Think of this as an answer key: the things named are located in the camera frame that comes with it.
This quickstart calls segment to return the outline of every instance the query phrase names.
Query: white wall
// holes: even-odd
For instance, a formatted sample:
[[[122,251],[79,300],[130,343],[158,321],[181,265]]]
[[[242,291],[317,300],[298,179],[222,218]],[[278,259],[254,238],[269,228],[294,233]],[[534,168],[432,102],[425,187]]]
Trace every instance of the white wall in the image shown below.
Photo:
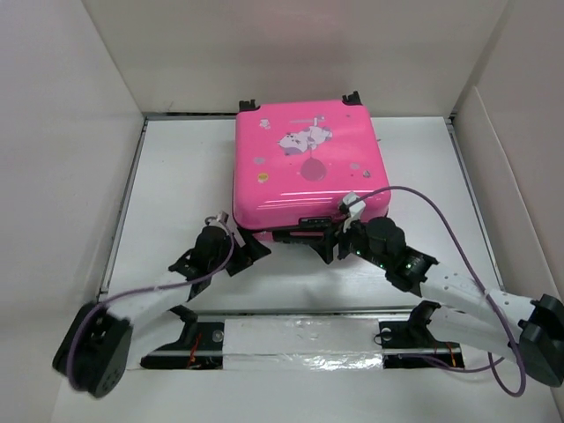
[[[143,119],[78,0],[0,2],[0,54],[1,420],[41,423]]]
[[[564,295],[562,17],[561,0],[515,0],[455,120],[504,281],[532,296]]]
[[[392,116],[448,115],[507,2],[83,1],[143,111],[357,89]]]

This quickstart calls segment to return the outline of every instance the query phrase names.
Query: pink lunch box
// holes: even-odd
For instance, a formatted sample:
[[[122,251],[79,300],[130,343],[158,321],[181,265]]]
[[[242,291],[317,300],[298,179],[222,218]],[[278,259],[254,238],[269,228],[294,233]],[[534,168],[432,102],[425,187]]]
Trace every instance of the pink lunch box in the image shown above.
[[[357,92],[342,100],[240,102],[233,215],[259,240],[315,236],[341,218],[339,202],[388,186],[368,110]],[[366,200],[363,221],[384,216],[390,192]]]

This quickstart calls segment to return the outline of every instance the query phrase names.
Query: wire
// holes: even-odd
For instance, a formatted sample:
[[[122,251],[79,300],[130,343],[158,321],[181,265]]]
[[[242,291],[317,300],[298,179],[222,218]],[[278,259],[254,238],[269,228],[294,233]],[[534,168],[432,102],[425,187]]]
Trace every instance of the wire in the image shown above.
[[[445,218],[441,209],[439,209],[439,207],[429,197],[427,197],[425,194],[420,193],[416,189],[409,188],[409,187],[403,187],[403,186],[399,186],[399,185],[392,185],[392,186],[389,186],[389,187],[375,189],[374,191],[369,192],[369,193],[365,194],[364,196],[357,198],[352,203],[350,203],[348,205],[348,207],[350,208],[353,205],[359,203],[360,201],[364,201],[369,197],[376,196],[376,195],[381,194],[385,191],[392,191],[392,190],[411,192],[412,194],[416,195],[417,197],[422,198],[433,208],[433,210],[436,211],[436,213],[439,215],[439,218],[441,218],[442,224],[446,227],[447,232],[449,232],[450,238],[452,239],[452,241],[454,242],[454,244],[456,246],[456,249],[458,250],[458,254],[460,254],[462,260],[464,261],[464,264],[466,265],[466,269],[468,269],[468,272],[471,274],[472,278],[474,279],[474,283],[476,284],[476,286],[479,288],[479,290],[486,297],[486,300],[489,303],[490,307],[492,308],[493,312],[500,319],[501,326],[503,327],[503,330],[505,331],[505,333],[508,336],[509,346],[511,347],[511,350],[513,351],[513,354],[516,357],[517,367],[519,367],[519,376],[520,376],[519,389],[515,392],[512,391],[512,390],[509,390],[509,388],[501,380],[499,374],[497,373],[497,370],[494,368],[494,358],[493,358],[492,354],[488,353],[487,357],[488,357],[488,360],[489,360],[489,363],[490,363],[490,368],[492,369],[493,377],[495,378],[495,381],[497,381],[497,383],[500,385],[501,389],[505,393],[507,393],[508,395],[510,395],[512,397],[520,397],[525,392],[525,388],[526,388],[526,384],[527,384],[527,374],[525,372],[525,365],[523,363],[523,357],[521,356],[521,353],[519,352],[519,347],[517,346],[517,342],[515,340],[515,337],[513,336],[513,333],[511,333],[511,329],[509,328],[508,319],[501,312],[500,308],[495,303],[494,299],[487,292],[486,286],[484,286],[484,284],[480,280],[478,274],[476,273],[476,271],[474,270],[474,268],[470,264],[468,257],[464,253],[464,250],[463,250],[462,246],[460,245],[460,242],[458,241],[454,231],[452,230],[452,227],[450,226],[449,222],[447,221],[447,218]]]
[[[194,346],[192,347],[192,349],[190,350],[190,358],[188,360],[188,366],[186,368],[190,368],[190,366],[192,365],[192,363],[194,361],[196,361],[196,358],[194,357],[194,354],[196,354],[196,350],[197,347],[200,345],[200,339],[202,339],[202,334],[199,333],[198,336],[196,337],[196,343],[194,344]]]
[[[455,354],[452,352],[452,347],[448,342],[446,342],[445,344],[447,345],[447,348],[449,348],[450,351],[450,360],[452,361],[452,367],[456,367]]]
[[[217,269],[215,269],[214,271],[211,271],[207,275],[203,275],[199,278],[196,278],[196,279],[193,279],[193,280],[187,280],[185,282],[181,282],[181,283],[178,283],[178,284],[169,284],[169,285],[161,285],[161,286],[146,286],[144,288],[137,288],[137,289],[132,289],[130,291],[124,291],[123,293],[118,293],[114,296],[106,298],[104,301],[99,302],[86,314],[85,318],[82,320],[82,322],[78,326],[77,331],[74,335],[74,338],[72,339],[72,342],[70,343],[69,355],[67,357],[67,363],[66,363],[67,378],[69,379],[69,383],[74,390],[80,390],[80,387],[78,386],[77,380],[75,379],[74,372],[73,372],[75,355],[77,353],[78,343],[82,339],[82,337],[85,333],[86,327],[88,327],[88,324],[92,321],[92,319],[96,316],[96,314],[102,308],[104,308],[108,304],[110,304],[114,301],[120,300],[121,298],[124,298],[124,297],[130,297],[132,295],[139,295],[141,293],[154,293],[155,291],[159,291],[159,290],[168,291],[168,290],[171,290],[171,289],[182,288],[182,287],[185,287],[185,286],[191,286],[191,285],[202,283],[205,280],[212,277],[213,275],[215,275],[216,273],[219,273],[220,271],[222,271],[223,268],[227,265],[227,263],[229,263],[229,260],[231,259],[231,255],[233,254],[233,251],[234,251],[235,239],[233,237],[233,234],[229,230],[229,227],[227,226],[227,224],[225,224],[221,220],[219,220],[215,217],[209,217],[209,218],[206,218],[205,224],[209,225],[213,220],[215,220],[217,223],[219,223],[223,227],[223,229],[229,235],[229,241],[230,241],[229,242],[230,243],[229,252],[227,253],[227,257],[223,261],[223,263],[218,266]]]
[[[424,355],[424,354],[401,354],[401,356],[407,357],[407,358],[410,358],[410,359],[421,359],[421,360],[426,361],[428,364],[430,364],[433,367],[438,367],[438,368],[441,368],[442,370],[446,370],[448,372],[464,373],[464,374],[485,372],[486,370],[492,369],[493,367],[497,366],[498,364],[500,364],[502,361],[505,360],[503,357],[501,357],[500,359],[497,359],[496,361],[494,361],[492,364],[488,364],[488,365],[483,366],[483,367],[457,368],[457,367],[450,367],[448,364],[445,364],[444,361],[437,359],[436,357],[430,357],[430,356]]]

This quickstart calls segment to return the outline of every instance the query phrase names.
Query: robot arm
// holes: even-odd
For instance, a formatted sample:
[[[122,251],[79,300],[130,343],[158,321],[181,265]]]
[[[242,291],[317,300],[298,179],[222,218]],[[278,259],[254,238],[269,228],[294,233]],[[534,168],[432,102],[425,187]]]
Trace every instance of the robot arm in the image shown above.
[[[426,299],[411,313],[402,337],[457,342],[516,361],[508,346],[508,335],[500,317],[475,282],[451,271],[435,258],[405,243],[404,231],[388,218],[360,221],[364,205],[354,193],[347,195],[342,210],[345,219],[324,231],[327,241],[311,246],[326,263],[338,245],[338,259],[350,254],[386,270],[386,279],[397,289]],[[104,397],[120,381],[128,360],[136,360],[159,346],[174,341],[177,330],[151,330],[166,313],[194,323],[195,313],[182,304],[199,295],[223,267],[233,276],[270,254],[252,233],[239,228],[241,247],[226,228],[226,214],[215,218],[223,229],[209,226],[154,288],[121,293],[101,303],[84,305],[69,328],[53,361],[53,368],[69,378],[76,390]],[[498,305],[508,330],[518,340],[518,351],[530,377],[549,385],[564,380],[564,306],[543,295],[532,301],[493,289],[488,292]],[[132,357],[130,349],[136,352]]]
[[[345,221],[346,232],[339,237],[339,258],[354,254],[367,260],[386,270],[386,279],[394,287],[427,300],[413,310],[407,336],[470,345],[517,362],[493,301],[517,341],[526,374],[549,386],[562,385],[564,306],[559,300],[543,295],[534,301],[499,289],[484,293],[473,279],[408,247],[404,231],[391,219],[361,223],[362,202],[357,200],[344,201],[360,212],[348,213],[352,220]]]

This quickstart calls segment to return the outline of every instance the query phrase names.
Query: orange wire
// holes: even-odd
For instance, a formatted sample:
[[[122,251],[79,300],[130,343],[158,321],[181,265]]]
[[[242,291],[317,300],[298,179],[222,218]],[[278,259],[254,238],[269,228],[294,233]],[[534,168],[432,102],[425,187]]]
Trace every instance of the orange wire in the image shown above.
[[[450,351],[450,359],[452,360],[452,367],[456,367],[455,354],[452,352],[452,347],[448,342],[445,342],[445,344],[447,345],[447,348],[449,348]]]
[[[190,350],[190,358],[188,360],[188,366],[186,368],[189,368],[190,365],[196,361],[196,358],[194,357],[194,354],[196,353],[197,350],[197,346],[200,343],[200,339],[202,339],[202,334],[200,333],[197,338],[196,338],[196,343],[194,344],[194,346],[192,347],[192,349]]]

